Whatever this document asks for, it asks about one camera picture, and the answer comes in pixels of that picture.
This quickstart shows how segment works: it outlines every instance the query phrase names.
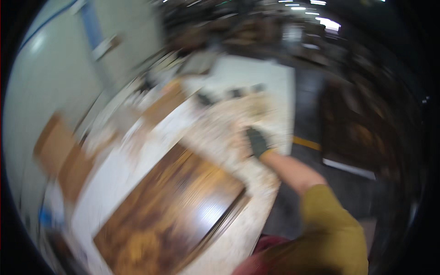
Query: yellow-green shirt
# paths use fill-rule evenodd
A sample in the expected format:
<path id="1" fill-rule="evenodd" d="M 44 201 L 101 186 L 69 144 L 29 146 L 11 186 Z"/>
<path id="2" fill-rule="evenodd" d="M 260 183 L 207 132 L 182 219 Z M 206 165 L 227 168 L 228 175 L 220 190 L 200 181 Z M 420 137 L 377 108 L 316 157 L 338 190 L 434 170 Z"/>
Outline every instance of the yellow-green shirt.
<path id="1" fill-rule="evenodd" d="M 269 274 L 366 275 L 363 229 L 324 184 L 301 198 L 303 234 L 263 252 Z"/>

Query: black glove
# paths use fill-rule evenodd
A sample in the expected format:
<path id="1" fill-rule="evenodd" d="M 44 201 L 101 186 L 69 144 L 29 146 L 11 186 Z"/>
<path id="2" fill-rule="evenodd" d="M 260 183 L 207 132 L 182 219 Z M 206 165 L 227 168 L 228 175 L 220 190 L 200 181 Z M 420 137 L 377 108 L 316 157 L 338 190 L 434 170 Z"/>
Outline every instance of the black glove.
<path id="1" fill-rule="evenodd" d="M 259 131 L 255 130 L 252 127 L 249 127 L 249 129 L 246 130 L 246 134 L 249 137 L 254 156 L 260 159 L 261 155 L 269 150 L 266 144 L 266 140 L 263 138 Z"/>

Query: gloved hand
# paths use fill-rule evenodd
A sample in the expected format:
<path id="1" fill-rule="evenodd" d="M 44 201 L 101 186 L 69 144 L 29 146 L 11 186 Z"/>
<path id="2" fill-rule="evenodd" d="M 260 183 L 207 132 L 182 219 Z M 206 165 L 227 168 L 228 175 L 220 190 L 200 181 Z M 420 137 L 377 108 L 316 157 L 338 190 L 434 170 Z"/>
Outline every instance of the gloved hand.
<path id="1" fill-rule="evenodd" d="M 266 144 L 266 140 L 259 131 L 255 130 L 252 127 L 249 127 L 246 130 L 246 134 L 249 137 L 254 156 L 260 159 L 261 155 L 269 150 Z"/>

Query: white wall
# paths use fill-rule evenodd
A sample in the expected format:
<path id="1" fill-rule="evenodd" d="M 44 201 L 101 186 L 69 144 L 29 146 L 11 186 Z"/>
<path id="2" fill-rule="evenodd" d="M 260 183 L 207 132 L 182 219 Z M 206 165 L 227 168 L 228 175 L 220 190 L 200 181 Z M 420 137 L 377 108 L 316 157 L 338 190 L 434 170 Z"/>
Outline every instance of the white wall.
<path id="1" fill-rule="evenodd" d="M 26 37 L 69 2 L 49 0 Z M 162 47 L 160 24 L 148 1 L 96 0 L 95 7 L 103 36 L 118 33 L 123 37 L 121 45 L 100 61 L 118 91 L 139 72 L 133 66 Z M 90 51 L 80 15 L 67 11 L 24 46 L 12 68 L 2 138 L 12 195 L 33 241 L 37 240 L 38 210 L 47 184 L 32 156 L 41 130 L 56 110 L 73 127 L 100 94 L 101 102 L 110 99 L 102 94 L 104 83 Z"/>

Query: gray floor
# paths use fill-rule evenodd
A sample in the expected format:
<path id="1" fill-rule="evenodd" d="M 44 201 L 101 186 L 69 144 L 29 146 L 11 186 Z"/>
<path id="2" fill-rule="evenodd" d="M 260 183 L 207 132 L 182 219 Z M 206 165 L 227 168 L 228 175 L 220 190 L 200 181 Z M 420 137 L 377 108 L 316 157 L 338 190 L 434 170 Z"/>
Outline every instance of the gray floor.
<path id="1" fill-rule="evenodd" d="M 316 143 L 321 142 L 319 96 L 323 92 L 324 74 L 318 70 L 296 68 L 296 113 L 294 135 Z M 323 165 L 321 152 L 292 144 L 291 155 L 323 175 L 342 206 L 359 221 L 367 221 L 368 234 L 376 213 L 381 210 L 385 185 L 345 171 Z M 301 233 L 299 197 L 285 183 L 281 184 L 263 234 L 295 239 Z"/>

